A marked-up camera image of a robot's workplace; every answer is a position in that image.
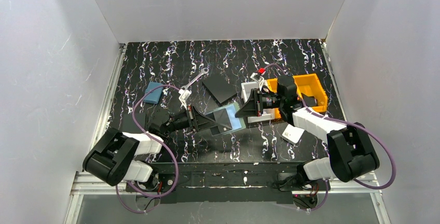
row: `white wall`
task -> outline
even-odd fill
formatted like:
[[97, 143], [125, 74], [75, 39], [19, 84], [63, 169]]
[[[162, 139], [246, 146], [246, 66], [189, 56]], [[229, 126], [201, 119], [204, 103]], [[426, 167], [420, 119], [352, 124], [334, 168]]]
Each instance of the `white wall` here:
[[[438, 223], [438, 0], [346, 0], [327, 39], [347, 117], [382, 137], [397, 162], [384, 190], [393, 223]], [[383, 184], [389, 162], [381, 156]]]
[[343, 0], [96, 0], [120, 43], [325, 38]]
[[118, 43], [94, 0], [0, 0], [0, 223], [62, 223]]

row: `orange plastic bin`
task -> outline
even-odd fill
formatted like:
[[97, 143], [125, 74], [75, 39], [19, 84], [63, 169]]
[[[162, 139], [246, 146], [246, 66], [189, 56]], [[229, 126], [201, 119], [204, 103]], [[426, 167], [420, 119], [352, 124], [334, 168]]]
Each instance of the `orange plastic bin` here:
[[[316, 74], [295, 75], [293, 78], [295, 79], [295, 84], [298, 87], [298, 95], [303, 93], [309, 97], [314, 97], [317, 101], [317, 106], [312, 107], [313, 110], [319, 113], [325, 113], [327, 111], [328, 98], [321, 86], [321, 83], [319, 82], [318, 76]], [[267, 80], [267, 85], [270, 91], [275, 93], [277, 92], [277, 82], [278, 79], [276, 78]], [[278, 109], [276, 109], [275, 119], [279, 118], [281, 118], [281, 115]]]

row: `blue box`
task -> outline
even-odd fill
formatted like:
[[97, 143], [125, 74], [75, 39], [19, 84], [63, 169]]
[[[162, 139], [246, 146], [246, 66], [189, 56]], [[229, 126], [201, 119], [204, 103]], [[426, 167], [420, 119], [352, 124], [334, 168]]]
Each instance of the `blue box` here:
[[[161, 86], [161, 85], [163, 85], [163, 84], [150, 81], [147, 89], [145, 89], [145, 93], [148, 93], [149, 91], [151, 91], [151, 89], [153, 89], [157, 86]], [[159, 102], [160, 96], [162, 95], [162, 90], [163, 90], [163, 88], [158, 88], [158, 89], [154, 90], [153, 92], [151, 92], [151, 94], [149, 94], [147, 97], [145, 97], [143, 102], [157, 104]]]

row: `black marble tabletop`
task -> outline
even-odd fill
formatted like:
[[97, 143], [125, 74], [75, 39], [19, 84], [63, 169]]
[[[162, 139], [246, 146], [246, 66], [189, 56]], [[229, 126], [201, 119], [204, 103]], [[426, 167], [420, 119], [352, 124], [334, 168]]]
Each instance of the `black marble tabletop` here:
[[[251, 73], [269, 63], [279, 64], [291, 75], [316, 73], [328, 96], [326, 114], [343, 118], [319, 40], [172, 41], [128, 44], [107, 126], [122, 130], [123, 121], [132, 121], [127, 116], [150, 81], [180, 88], [204, 67], [209, 68], [209, 75], [221, 74], [234, 85], [238, 95], [229, 103], [242, 105], [241, 83], [248, 82]], [[279, 74], [272, 67], [265, 78]], [[208, 112], [219, 106], [202, 85], [203, 78], [191, 86], [188, 103]], [[175, 114], [181, 109], [178, 97], [177, 91], [164, 89], [158, 104], [143, 103], [136, 111], [148, 116], [164, 111]], [[198, 133], [180, 130], [166, 144], [178, 162], [296, 162], [327, 156], [324, 143], [307, 132], [295, 145], [283, 140], [281, 134], [286, 126], [282, 121], [268, 121], [220, 136], [212, 136], [209, 130]], [[160, 154], [146, 160], [170, 162], [171, 158], [162, 149]]]

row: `wrench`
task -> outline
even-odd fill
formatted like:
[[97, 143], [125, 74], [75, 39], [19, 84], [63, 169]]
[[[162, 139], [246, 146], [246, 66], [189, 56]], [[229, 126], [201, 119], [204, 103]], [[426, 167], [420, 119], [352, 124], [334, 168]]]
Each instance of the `wrench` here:
[[201, 69], [200, 74], [198, 74], [194, 79], [192, 79], [188, 84], [184, 85], [182, 87], [183, 90], [188, 90], [189, 86], [191, 86], [194, 82], [196, 82], [197, 79], [202, 77], [203, 75], [207, 74], [209, 72], [207, 67], [204, 67]]

